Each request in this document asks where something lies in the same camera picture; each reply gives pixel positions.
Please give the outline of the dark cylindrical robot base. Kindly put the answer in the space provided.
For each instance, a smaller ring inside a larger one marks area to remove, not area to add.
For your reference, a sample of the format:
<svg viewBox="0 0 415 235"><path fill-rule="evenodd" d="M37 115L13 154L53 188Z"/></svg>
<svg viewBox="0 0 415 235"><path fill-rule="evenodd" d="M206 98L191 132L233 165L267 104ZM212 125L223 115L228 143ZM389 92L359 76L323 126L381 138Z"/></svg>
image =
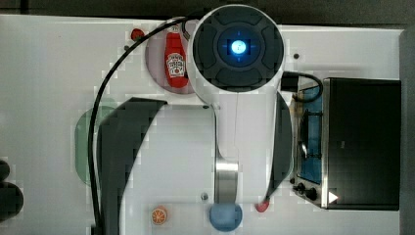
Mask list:
<svg viewBox="0 0 415 235"><path fill-rule="evenodd" d="M0 221L8 220L17 214L23 208L23 192L15 184L7 182L11 169L9 165L0 161Z"/></svg>

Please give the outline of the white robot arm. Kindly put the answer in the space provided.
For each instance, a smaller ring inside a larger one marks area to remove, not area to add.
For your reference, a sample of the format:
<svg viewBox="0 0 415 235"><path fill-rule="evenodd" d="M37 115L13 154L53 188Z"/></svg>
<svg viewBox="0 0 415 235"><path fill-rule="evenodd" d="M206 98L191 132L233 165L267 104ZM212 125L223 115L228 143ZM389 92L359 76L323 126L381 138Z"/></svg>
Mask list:
<svg viewBox="0 0 415 235"><path fill-rule="evenodd" d="M292 163L283 37L251 6L196 24L191 92L131 98L100 125L103 235L246 235Z"/></svg>

